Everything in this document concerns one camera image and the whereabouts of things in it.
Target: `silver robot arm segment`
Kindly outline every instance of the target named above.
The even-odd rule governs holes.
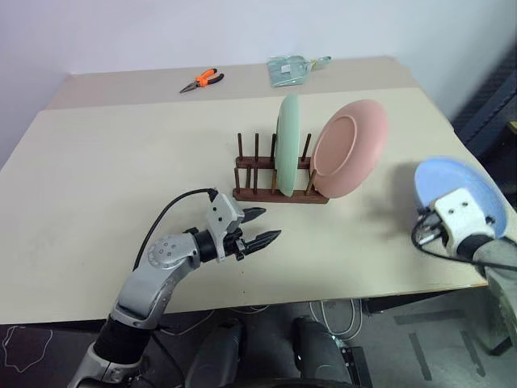
[[[228,255],[243,259],[278,237],[280,230],[260,234],[250,242],[242,238],[240,224],[265,211],[242,210],[233,198],[218,193],[207,211],[207,230],[193,228],[153,243],[146,259],[125,281],[98,339],[86,351],[68,387],[78,388],[88,381],[117,384],[137,375],[143,351],[174,287],[185,276],[212,259],[222,261]]]

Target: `green plate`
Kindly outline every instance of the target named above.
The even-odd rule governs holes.
[[[292,196],[298,170],[300,149],[300,109],[298,96],[288,95],[276,122],[276,188],[285,196]]]

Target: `blue plate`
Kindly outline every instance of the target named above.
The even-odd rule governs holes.
[[[508,220],[504,197],[491,179],[450,158],[428,159],[420,163],[414,173],[415,200],[420,209],[428,207],[433,200],[457,188],[469,190],[485,216],[495,219],[495,233],[501,238]]]

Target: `plastic bag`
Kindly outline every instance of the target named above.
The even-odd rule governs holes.
[[[322,57],[308,61],[301,55],[273,57],[267,62],[271,86],[301,85],[309,73],[329,64],[331,57]]]

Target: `wooden dish rack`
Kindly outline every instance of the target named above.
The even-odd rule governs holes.
[[[303,154],[298,158],[298,170],[310,171],[310,157],[307,157],[311,134],[307,135]],[[305,190],[295,190],[292,196],[285,196],[276,188],[276,169],[275,169],[275,143],[276,133],[271,137],[270,156],[259,156],[259,134],[255,134],[255,155],[242,155],[242,134],[237,135],[239,156],[235,158],[235,188],[233,197],[236,200],[247,202],[278,202],[292,204],[326,204],[329,199],[314,188],[313,182],[316,171],[309,173],[309,184]],[[239,169],[246,170],[246,186],[241,187],[239,182]],[[271,188],[257,188],[259,181],[259,170],[273,170],[271,178]],[[253,187],[251,187],[251,175],[253,172]]]

